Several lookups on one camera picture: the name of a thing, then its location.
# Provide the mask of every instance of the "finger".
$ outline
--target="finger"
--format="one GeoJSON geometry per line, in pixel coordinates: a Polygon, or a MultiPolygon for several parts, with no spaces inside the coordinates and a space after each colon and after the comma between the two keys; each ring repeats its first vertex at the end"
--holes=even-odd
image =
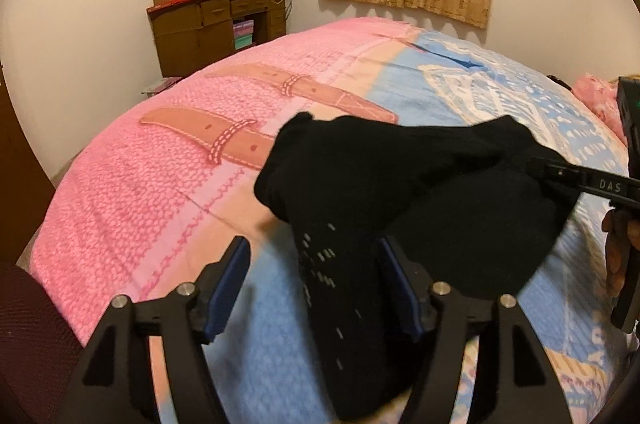
{"type": "Polygon", "coordinates": [[[626,233],[631,245],[636,249],[640,249],[640,221],[636,219],[629,220],[629,224],[626,226],[626,233]]]}
{"type": "Polygon", "coordinates": [[[633,219],[633,216],[625,209],[616,209],[611,219],[613,220],[613,233],[616,235],[616,246],[622,255],[622,262],[626,263],[626,259],[629,256],[629,249],[631,248],[631,242],[629,241],[627,232],[629,222],[633,219]]]}
{"type": "Polygon", "coordinates": [[[607,289],[609,291],[609,295],[613,298],[617,298],[620,296],[622,292],[622,288],[625,286],[625,276],[624,274],[618,272],[617,274],[612,274],[607,281],[607,289]]]}
{"type": "Polygon", "coordinates": [[[603,232],[611,232],[613,230],[613,210],[604,215],[602,219],[603,232]]]}
{"type": "Polygon", "coordinates": [[[622,266],[622,253],[620,252],[620,244],[613,232],[607,234],[607,242],[605,243],[605,260],[607,263],[607,271],[615,274],[622,266]]]}

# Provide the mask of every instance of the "dark red chair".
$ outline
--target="dark red chair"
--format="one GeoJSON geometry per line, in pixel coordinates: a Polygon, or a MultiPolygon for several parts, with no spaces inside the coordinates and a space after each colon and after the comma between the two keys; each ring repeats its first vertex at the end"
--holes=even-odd
{"type": "Polygon", "coordinates": [[[0,422],[54,424],[81,352],[39,283],[0,263],[0,422]]]}

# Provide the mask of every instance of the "bed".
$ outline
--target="bed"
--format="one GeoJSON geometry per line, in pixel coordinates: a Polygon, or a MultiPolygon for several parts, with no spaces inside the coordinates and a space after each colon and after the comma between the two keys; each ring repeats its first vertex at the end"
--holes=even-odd
{"type": "MultiPolygon", "coordinates": [[[[81,342],[114,295],[166,295],[217,261],[234,235],[252,266],[229,324],[206,347],[231,422],[327,424],[287,225],[253,183],[278,129],[299,111],[403,125],[468,125],[511,115],[569,161],[625,173],[620,140],[571,93],[471,42],[379,18],[343,20],[196,72],[139,104],[76,158],[34,244],[31,273],[81,342]]],[[[608,323],[603,200],[582,197],[519,300],[575,423],[606,400],[632,343],[608,323]]],[[[175,424],[152,340],[163,423],[175,424]]],[[[467,346],[453,422],[466,422],[477,345],[467,346]]],[[[397,423],[406,395],[366,420],[397,423]]]]}

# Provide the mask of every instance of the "metal screw head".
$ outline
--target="metal screw head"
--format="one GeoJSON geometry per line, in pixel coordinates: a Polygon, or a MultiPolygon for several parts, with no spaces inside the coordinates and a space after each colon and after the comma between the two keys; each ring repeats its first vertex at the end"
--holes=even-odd
{"type": "Polygon", "coordinates": [[[191,296],[194,292],[196,292],[196,285],[193,283],[180,283],[178,285],[178,294],[180,296],[191,296]]]}
{"type": "Polygon", "coordinates": [[[517,304],[518,301],[511,294],[503,294],[502,296],[500,296],[500,305],[502,305],[506,309],[512,309],[517,304]]]}
{"type": "Polygon", "coordinates": [[[451,285],[449,285],[448,283],[446,283],[444,281],[436,281],[433,284],[433,286],[431,287],[431,289],[438,296],[446,296],[447,294],[449,294],[451,292],[451,285]]]}
{"type": "Polygon", "coordinates": [[[115,309],[121,309],[125,307],[129,303],[129,298],[124,294],[120,294],[119,296],[115,296],[111,300],[111,306],[115,309]]]}

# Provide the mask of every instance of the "pink bedsheet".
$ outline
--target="pink bedsheet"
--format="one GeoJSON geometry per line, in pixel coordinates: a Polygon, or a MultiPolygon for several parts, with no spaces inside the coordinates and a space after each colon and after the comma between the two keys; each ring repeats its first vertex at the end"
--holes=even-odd
{"type": "Polygon", "coordinates": [[[626,146],[626,137],[622,130],[620,111],[616,101],[617,82],[606,82],[587,73],[576,81],[571,93],[596,114],[626,146]]]}
{"type": "MultiPolygon", "coordinates": [[[[238,74],[242,72],[216,70],[260,63],[288,71],[292,83],[311,75],[319,84],[330,84],[359,54],[411,30],[404,23],[371,18],[286,36],[195,73],[131,109],[95,137],[60,184],[31,259],[32,274],[79,339],[88,340],[117,293],[134,301],[165,295],[169,285],[175,286],[180,278],[193,279],[202,265],[217,260],[216,253],[224,249],[212,247],[200,262],[189,256],[191,263],[169,270],[203,221],[230,217],[232,208],[225,209],[224,200],[247,188],[257,174],[229,161],[216,164],[194,143],[193,135],[141,125],[141,118],[180,105],[213,112],[231,123],[248,123],[253,131],[274,136],[289,117],[315,101],[238,74]]],[[[392,44],[396,50],[404,47],[392,44]]],[[[316,115],[322,116],[321,109],[316,115]]],[[[335,111],[329,117],[352,113],[339,106],[331,110],[335,111]]],[[[267,216],[252,198],[243,202],[243,209],[260,213],[255,219],[267,216]]],[[[252,227],[226,225],[231,232],[257,233],[252,227]]]]}

